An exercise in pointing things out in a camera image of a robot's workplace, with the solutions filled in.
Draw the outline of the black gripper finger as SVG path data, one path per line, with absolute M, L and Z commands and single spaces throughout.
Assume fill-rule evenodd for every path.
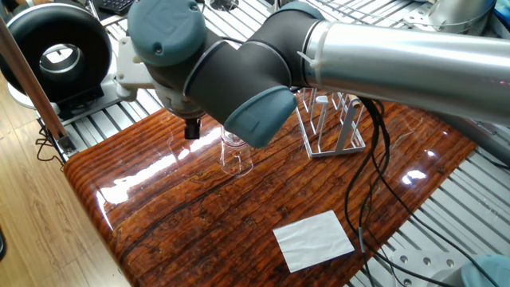
M 185 120 L 185 139 L 198 140 L 200 138 L 201 120 L 192 118 Z

